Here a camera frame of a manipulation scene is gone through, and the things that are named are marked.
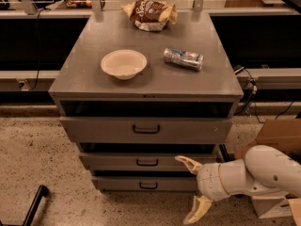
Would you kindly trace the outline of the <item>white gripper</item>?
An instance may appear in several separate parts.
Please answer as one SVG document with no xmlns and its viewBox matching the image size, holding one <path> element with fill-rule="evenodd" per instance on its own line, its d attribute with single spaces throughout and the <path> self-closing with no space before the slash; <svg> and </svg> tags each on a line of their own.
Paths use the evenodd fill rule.
<svg viewBox="0 0 301 226">
<path fill-rule="evenodd" d="M 219 175 L 219 163 L 204 164 L 203 166 L 189 157 L 177 155 L 175 159 L 182 162 L 187 169 L 197 175 L 198 189 L 203 196 L 195 196 L 191 211 L 183 220 L 184 225 L 199 221 L 210 209 L 213 201 L 221 201 L 228 198 Z"/>
</svg>

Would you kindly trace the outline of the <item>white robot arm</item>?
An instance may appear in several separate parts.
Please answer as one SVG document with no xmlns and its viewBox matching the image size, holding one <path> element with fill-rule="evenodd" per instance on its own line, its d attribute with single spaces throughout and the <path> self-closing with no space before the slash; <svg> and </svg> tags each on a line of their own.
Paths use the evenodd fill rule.
<svg viewBox="0 0 301 226">
<path fill-rule="evenodd" d="M 184 163 L 196 176 L 200 193 L 194 196 L 192 209 L 183 220 L 184 224 L 199 221 L 213 202 L 233 195 L 269 198 L 291 194 L 301 197 L 301 165 L 270 146 L 253 146 L 242 159 L 224 163 L 201 164 L 183 155 L 175 159 Z"/>
</svg>

